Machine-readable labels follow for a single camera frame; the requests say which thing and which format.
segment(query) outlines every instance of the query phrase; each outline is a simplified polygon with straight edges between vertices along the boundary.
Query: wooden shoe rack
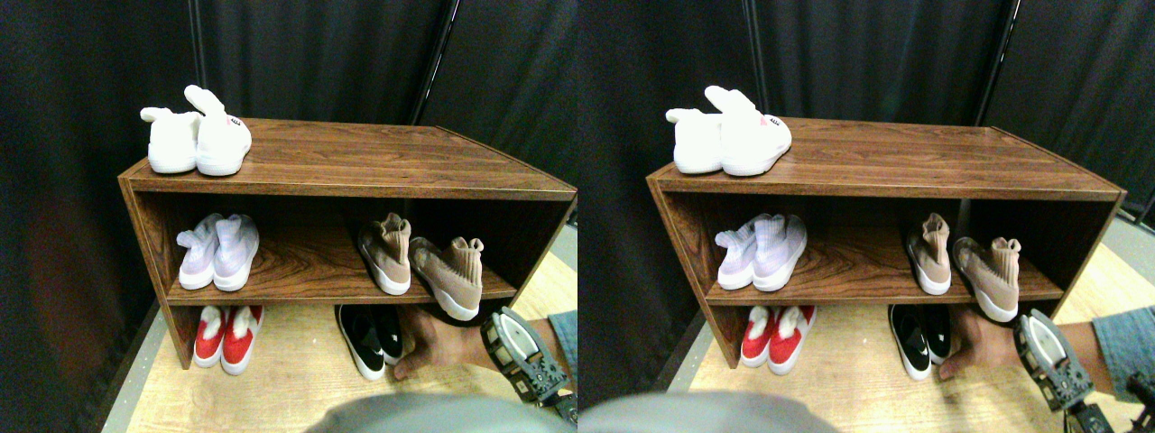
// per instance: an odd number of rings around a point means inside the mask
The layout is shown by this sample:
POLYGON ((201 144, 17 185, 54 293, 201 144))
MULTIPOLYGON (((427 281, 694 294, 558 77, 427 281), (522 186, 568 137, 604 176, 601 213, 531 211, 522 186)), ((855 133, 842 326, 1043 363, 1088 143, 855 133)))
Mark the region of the wooden shoe rack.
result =
POLYGON ((403 296, 370 279, 353 237, 389 211, 441 247, 459 236, 485 242, 485 318, 517 299, 576 202, 574 187, 444 128, 245 122, 253 147, 237 174, 157 174, 142 159, 117 178, 185 368, 204 305, 435 303, 416 275, 403 296), (247 214, 261 236, 236 292, 177 282, 177 233, 211 212, 247 214))
POLYGON ((1053 316, 1126 194, 998 128, 784 120, 792 148, 762 176, 686 176, 669 164, 646 178, 731 368, 753 305, 975 303, 953 266, 946 294, 915 281, 902 241, 932 211, 947 219, 952 242, 1019 239, 1020 312, 1053 316), (761 212, 805 222, 793 276, 776 292, 722 290, 725 252, 714 236, 761 212))

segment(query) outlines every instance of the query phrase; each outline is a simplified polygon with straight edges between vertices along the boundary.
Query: wooden floor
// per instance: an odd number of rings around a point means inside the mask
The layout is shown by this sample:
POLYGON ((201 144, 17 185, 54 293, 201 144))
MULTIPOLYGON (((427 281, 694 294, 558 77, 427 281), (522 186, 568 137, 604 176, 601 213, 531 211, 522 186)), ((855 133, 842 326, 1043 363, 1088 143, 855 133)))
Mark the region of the wooden floor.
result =
MULTIPOLYGON (((549 254, 514 307, 527 320, 578 308, 578 274, 549 254)), ((181 369, 167 335, 136 404, 129 432, 299 432, 335 405, 378 394, 470 393, 517 401, 499 373, 474 366, 431 367, 404 382, 371 382, 353 365, 323 305, 269 307, 248 368, 181 369)))
MULTIPOLYGON (((1104 245, 1091 257, 1059 323, 1155 304, 1155 286, 1104 245)), ((776 376, 766 367, 731 369, 717 343, 702 360, 691 390, 777 394, 805 403, 844 432, 1057 432, 1061 417, 1046 409, 1038 387, 1021 366, 976 371, 940 381, 912 381, 902 367, 886 306, 821 306, 793 371, 776 376)), ((1117 432, 1142 410, 1096 393, 1117 432)))

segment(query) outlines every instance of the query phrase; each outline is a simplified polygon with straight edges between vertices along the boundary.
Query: human hand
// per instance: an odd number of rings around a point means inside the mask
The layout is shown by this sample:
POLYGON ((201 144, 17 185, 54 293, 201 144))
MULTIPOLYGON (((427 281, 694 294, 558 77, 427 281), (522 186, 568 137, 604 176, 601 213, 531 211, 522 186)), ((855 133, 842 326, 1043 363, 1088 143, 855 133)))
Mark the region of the human hand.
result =
POLYGON ((401 329, 405 329, 413 341, 413 351, 393 367, 393 376, 397 380, 425 366, 474 364, 493 368, 479 327, 455 327, 412 305, 398 306, 397 315, 401 329))
POLYGON ((975 312, 970 305, 951 306, 951 327, 960 349, 939 368, 939 376, 949 379, 971 366, 1019 366, 1014 349, 1014 331, 975 312))

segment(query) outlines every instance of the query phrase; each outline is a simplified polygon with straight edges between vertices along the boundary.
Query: bunny slipper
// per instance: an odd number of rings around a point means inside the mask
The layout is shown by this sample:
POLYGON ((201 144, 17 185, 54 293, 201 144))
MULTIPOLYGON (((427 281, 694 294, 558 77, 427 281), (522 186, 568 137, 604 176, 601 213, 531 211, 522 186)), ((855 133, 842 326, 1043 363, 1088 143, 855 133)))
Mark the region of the bunny slipper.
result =
POLYGON ((180 173, 196 167, 196 130, 201 113, 176 114, 169 109, 141 110, 141 120, 152 124, 148 164, 157 173, 180 173))
POLYGON ((211 91, 196 85, 185 88, 185 98, 204 113, 198 134, 196 170, 206 176, 229 176, 253 144, 253 135, 240 119, 224 112, 224 104, 211 91))

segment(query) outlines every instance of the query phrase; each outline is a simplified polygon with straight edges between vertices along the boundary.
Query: red shoe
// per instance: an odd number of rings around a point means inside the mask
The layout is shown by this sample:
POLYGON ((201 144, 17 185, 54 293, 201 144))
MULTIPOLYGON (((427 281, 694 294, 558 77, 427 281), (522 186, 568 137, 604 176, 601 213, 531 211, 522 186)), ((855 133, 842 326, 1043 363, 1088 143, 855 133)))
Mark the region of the red shoe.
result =
POLYGON ((229 329, 229 307, 217 308, 211 305, 201 309, 201 324, 196 327, 196 341, 193 343, 193 363, 198 367, 208 368, 221 360, 225 330, 229 329))
POLYGON ((742 365, 761 367, 770 353, 770 334, 776 328, 777 307, 772 312, 763 306, 750 309, 750 322, 746 324, 746 336, 742 339, 742 365))
POLYGON ((264 307, 245 306, 232 313, 229 331, 224 333, 224 354, 221 366, 224 372, 238 375, 245 372, 248 359, 253 356, 253 341, 264 322, 264 307))
POLYGON ((769 333, 770 360, 766 363, 774 374, 783 375, 793 368, 798 361, 798 353, 802 352, 802 343, 806 342, 806 334, 814 327, 817 313, 818 307, 813 305, 791 306, 778 311, 775 319, 777 329, 775 333, 769 333))

